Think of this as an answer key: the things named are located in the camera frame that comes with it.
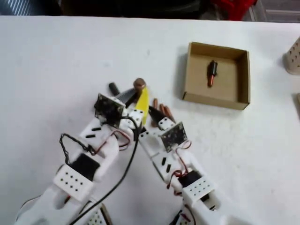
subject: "circuit board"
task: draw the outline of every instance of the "circuit board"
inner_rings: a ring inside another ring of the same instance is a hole
[[[167,152],[170,152],[174,145],[180,145],[187,139],[182,122],[178,123],[161,135],[161,140],[163,141]]]
[[[112,99],[99,94],[97,102],[94,105],[95,116],[102,116],[106,118],[107,124],[113,127],[119,127],[124,107],[124,105],[121,105]]]

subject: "white perforated block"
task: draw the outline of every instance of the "white perforated block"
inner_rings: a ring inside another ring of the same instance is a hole
[[[214,190],[213,185],[207,180],[206,177],[201,177],[194,183],[182,189],[182,196],[189,203],[193,205],[203,196]]]
[[[131,117],[132,119],[135,120],[138,127],[140,127],[140,125],[141,125],[143,116],[144,116],[144,112],[142,110],[138,110],[138,109],[132,110],[128,115],[128,117]],[[126,119],[125,121],[126,121],[126,123],[128,123],[128,125],[131,129],[135,129],[135,126],[131,120]]]
[[[174,125],[175,123],[167,117],[164,117],[160,122],[158,122],[158,126],[163,130],[167,130]]]
[[[68,165],[64,165],[56,174],[54,184],[76,200],[83,202],[91,194],[94,183]]]
[[[87,225],[107,225],[100,209],[88,220]]]

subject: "copper cylinder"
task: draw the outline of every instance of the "copper cylinder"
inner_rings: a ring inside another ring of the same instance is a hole
[[[152,106],[153,106],[154,108],[158,109],[158,99],[157,99],[157,98],[153,99]],[[156,124],[156,122],[153,121],[153,120],[151,121],[151,126],[153,126],[154,128],[157,128],[157,127],[158,127],[158,125]]]
[[[165,106],[165,113],[170,120],[172,120],[174,123],[176,123],[176,121],[171,113],[171,110],[168,106]]]
[[[159,109],[166,116],[164,104],[159,104]]]

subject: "black cable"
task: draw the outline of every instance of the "black cable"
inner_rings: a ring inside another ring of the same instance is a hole
[[[74,137],[72,137],[72,136],[70,136],[70,135],[68,135],[66,133],[61,134],[61,136],[60,136],[60,145],[61,145],[62,151],[64,152],[65,163],[67,165],[70,165],[70,160],[69,160],[69,152],[66,150],[66,147],[65,147],[64,143],[62,142],[62,139],[64,138],[64,136],[70,138],[73,142],[78,143],[82,147],[83,150],[89,151],[89,152],[94,151],[94,149],[90,145],[85,146],[82,142],[80,142],[76,138],[74,138]]]
[[[131,117],[121,117],[121,119],[128,119],[128,120],[131,120],[135,126],[136,129],[138,129],[138,126],[135,122],[134,119],[132,119]],[[99,205],[104,199],[106,199],[121,183],[122,181],[124,180],[124,178],[126,177],[128,171],[129,171],[129,168],[131,166],[131,163],[132,163],[132,160],[135,156],[135,152],[136,152],[136,148],[137,148],[137,144],[138,144],[138,139],[139,139],[139,134],[138,132],[135,132],[135,136],[136,136],[136,141],[135,141],[135,146],[133,148],[133,152],[132,152],[132,155],[131,155],[131,158],[128,162],[128,165],[123,173],[123,176],[121,177],[121,179],[118,181],[118,183],[106,194],[104,195],[98,202],[96,202],[95,204],[93,204],[91,207],[89,207],[86,211],[84,211],[82,214],[80,214],[75,220],[73,220],[73,222],[71,222],[69,225],[74,225],[78,220],[80,220],[85,214],[87,214],[89,211],[91,211],[93,208],[95,208],[97,205]]]

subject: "screw head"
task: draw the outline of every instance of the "screw head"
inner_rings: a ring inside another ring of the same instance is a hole
[[[146,82],[142,78],[137,78],[134,81],[133,86],[137,91],[142,91],[146,87]]]

